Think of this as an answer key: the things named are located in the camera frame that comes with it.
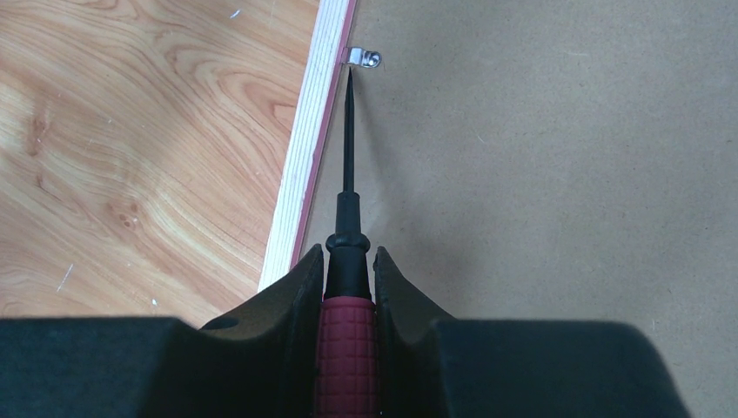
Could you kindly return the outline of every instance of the screwdriver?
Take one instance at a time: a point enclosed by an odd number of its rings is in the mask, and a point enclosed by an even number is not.
[[[348,72],[344,122],[343,191],[336,232],[325,243],[331,256],[320,308],[314,415],[375,417],[379,379],[375,307],[369,290],[359,195],[353,190],[353,76]]]

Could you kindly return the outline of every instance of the cardboard surface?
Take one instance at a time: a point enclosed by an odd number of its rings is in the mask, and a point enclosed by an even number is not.
[[[459,317],[633,324],[695,416],[738,416],[736,18],[729,0],[361,3],[350,44],[384,58],[354,73],[372,245]],[[307,243],[333,229],[339,97]]]

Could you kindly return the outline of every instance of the metal clip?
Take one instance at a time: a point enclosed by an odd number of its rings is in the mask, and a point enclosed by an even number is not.
[[[349,48],[346,54],[347,64],[364,68],[377,68],[381,62],[382,56],[377,51],[364,51],[357,46]]]

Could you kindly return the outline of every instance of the plywood edge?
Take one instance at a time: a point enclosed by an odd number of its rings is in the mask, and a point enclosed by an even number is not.
[[[312,32],[258,291],[297,262],[356,0],[323,0]]]

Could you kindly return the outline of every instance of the wooden floor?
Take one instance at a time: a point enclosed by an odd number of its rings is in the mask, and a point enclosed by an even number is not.
[[[2,1],[2,316],[254,295],[317,8]]]

